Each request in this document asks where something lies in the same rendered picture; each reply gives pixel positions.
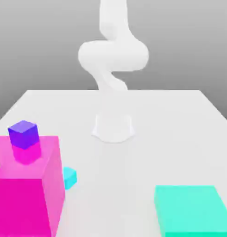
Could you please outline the small cyan cube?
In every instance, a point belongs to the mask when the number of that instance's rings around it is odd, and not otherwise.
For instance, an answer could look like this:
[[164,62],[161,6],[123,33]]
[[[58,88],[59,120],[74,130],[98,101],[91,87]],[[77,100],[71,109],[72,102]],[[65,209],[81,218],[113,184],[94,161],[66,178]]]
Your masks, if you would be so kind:
[[65,189],[68,190],[73,187],[77,182],[77,173],[74,169],[70,167],[63,168],[63,178]]

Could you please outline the small purple cube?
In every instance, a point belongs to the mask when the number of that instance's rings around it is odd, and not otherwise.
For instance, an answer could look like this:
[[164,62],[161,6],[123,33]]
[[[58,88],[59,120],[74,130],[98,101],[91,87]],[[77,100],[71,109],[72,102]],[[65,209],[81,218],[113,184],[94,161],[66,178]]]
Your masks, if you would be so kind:
[[24,150],[39,142],[37,125],[25,120],[8,127],[8,133],[11,144]]

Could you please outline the small magenta cube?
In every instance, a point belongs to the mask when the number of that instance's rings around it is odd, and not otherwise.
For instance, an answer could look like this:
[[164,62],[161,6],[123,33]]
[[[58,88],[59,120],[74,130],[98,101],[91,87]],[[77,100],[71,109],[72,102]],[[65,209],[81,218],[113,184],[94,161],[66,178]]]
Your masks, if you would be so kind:
[[42,156],[40,142],[33,144],[27,149],[12,145],[12,150],[15,160],[24,165],[29,165]]

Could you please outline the large turquoise box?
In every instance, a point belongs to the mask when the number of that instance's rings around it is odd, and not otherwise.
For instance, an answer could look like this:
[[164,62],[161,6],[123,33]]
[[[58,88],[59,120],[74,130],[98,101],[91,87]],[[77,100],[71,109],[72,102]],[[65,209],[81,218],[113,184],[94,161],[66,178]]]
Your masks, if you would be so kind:
[[155,187],[161,237],[227,237],[227,208],[214,186]]

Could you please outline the large pink box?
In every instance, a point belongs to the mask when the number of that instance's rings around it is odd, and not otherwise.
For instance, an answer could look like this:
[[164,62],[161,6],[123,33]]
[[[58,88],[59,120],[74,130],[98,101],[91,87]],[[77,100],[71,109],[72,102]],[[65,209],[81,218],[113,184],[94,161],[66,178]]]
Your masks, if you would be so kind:
[[59,140],[39,142],[42,156],[24,165],[0,136],[0,237],[56,237],[65,200]]

